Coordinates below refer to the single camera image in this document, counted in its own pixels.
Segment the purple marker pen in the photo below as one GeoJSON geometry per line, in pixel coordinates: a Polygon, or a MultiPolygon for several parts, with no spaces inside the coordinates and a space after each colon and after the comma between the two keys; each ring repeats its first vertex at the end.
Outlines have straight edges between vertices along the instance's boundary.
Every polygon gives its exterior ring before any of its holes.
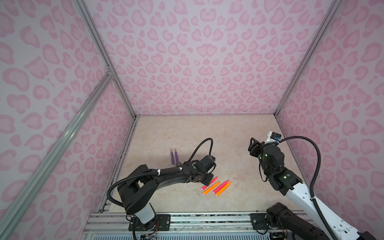
{"type": "Polygon", "coordinates": [[[171,163],[172,163],[172,166],[174,167],[176,164],[175,164],[174,151],[172,148],[170,149],[170,154],[171,154],[171,163]]]}
{"type": "Polygon", "coordinates": [[[175,153],[176,164],[178,164],[180,161],[179,161],[179,155],[176,148],[174,149],[174,153],[175,153]]]}

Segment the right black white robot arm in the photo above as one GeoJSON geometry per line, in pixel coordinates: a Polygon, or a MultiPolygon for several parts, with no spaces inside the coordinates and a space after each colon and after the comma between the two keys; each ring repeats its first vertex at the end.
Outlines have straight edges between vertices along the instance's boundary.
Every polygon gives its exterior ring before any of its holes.
{"type": "Polygon", "coordinates": [[[266,177],[264,182],[269,182],[274,190],[294,202],[314,221],[310,224],[285,205],[276,203],[267,209],[267,226],[289,230],[293,238],[298,236],[303,240],[373,240],[371,233],[360,232],[316,197],[314,185],[321,167],[320,149],[313,140],[304,136],[298,138],[309,142],[317,154],[316,169],[309,185],[285,166],[285,155],[279,145],[288,138],[282,139],[280,134],[272,132],[265,142],[250,139],[248,151],[258,159],[260,175],[266,177]]]}

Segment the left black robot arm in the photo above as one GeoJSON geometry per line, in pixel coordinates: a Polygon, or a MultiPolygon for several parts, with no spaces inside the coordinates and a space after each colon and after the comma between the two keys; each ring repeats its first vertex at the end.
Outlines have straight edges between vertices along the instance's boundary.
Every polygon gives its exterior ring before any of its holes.
{"type": "Polygon", "coordinates": [[[175,184],[201,183],[208,186],[214,178],[216,159],[205,156],[201,160],[178,163],[167,169],[150,169],[140,165],[129,176],[117,181],[107,190],[107,199],[124,208],[128,216],[146,225],[155,221],[156,212],[150,199],[156,190],[175,184]]]}

